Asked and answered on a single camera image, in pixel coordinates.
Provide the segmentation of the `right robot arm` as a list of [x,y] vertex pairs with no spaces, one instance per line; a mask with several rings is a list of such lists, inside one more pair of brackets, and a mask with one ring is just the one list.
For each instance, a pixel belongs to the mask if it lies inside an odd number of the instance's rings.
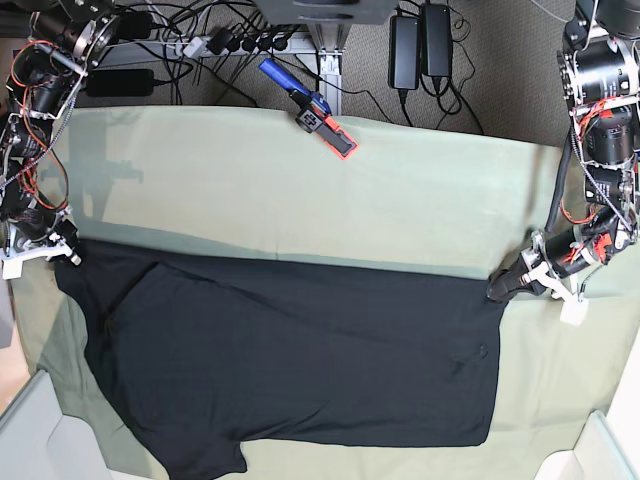
[[119,18],[112,1],[58,1],[34,10],[30,35],[10,65],[1,115],[1,273],[21,276],[25,262],[64,257],[81,262],[69,197],[48,198],[38,166],[63,164],[54,146],[77,95],[103,59]]

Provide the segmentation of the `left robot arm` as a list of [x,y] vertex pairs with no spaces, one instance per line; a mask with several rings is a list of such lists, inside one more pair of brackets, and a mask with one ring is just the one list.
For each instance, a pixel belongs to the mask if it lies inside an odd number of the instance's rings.
[[487,296],[566,288],[582,270],[601,268],[639,240],[639,4],[579,1],[557,55],[570,117],[549,215],[532,245],[494,274]]

